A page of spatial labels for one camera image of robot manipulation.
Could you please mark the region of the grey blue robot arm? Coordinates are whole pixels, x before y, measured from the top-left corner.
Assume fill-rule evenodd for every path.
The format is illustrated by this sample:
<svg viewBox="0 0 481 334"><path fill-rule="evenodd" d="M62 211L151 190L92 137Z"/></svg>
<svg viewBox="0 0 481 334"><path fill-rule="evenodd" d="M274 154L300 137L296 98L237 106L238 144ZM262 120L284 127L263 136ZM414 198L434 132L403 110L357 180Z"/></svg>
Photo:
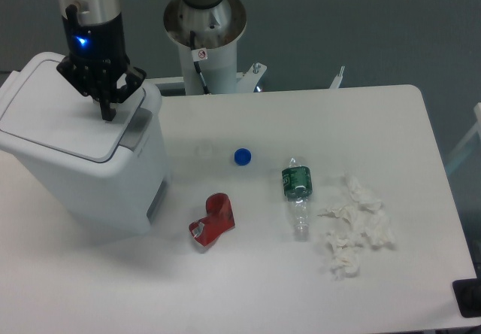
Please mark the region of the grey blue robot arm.
<svg viewBox="0 0 481 334"><path fill-rule="evenodd" d="M181 0L187 7L212 11L225 0ZM82 96L100 106L112 121L115 104L126 101L146 78L126 53L120 0L59 0L68 55L57 70Z"/></svg>

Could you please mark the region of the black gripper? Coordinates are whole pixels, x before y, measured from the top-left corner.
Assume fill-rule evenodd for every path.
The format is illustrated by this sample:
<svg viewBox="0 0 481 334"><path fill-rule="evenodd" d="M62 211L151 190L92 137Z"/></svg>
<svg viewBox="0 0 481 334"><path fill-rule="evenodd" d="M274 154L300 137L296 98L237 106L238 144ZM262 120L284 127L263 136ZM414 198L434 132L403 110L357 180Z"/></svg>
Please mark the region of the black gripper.
<svg viewBox="0 0 481 334"><path fill-rule="evenodd" d="M62 22L69 53L56 70L82 96L99 103L103 120L112 121L116 109L110 105L126 101L141 87L147 73L129 67L121 13L101 23L85 23L88 16L89 12L81 12L77 5L65 8Z"/></svg>

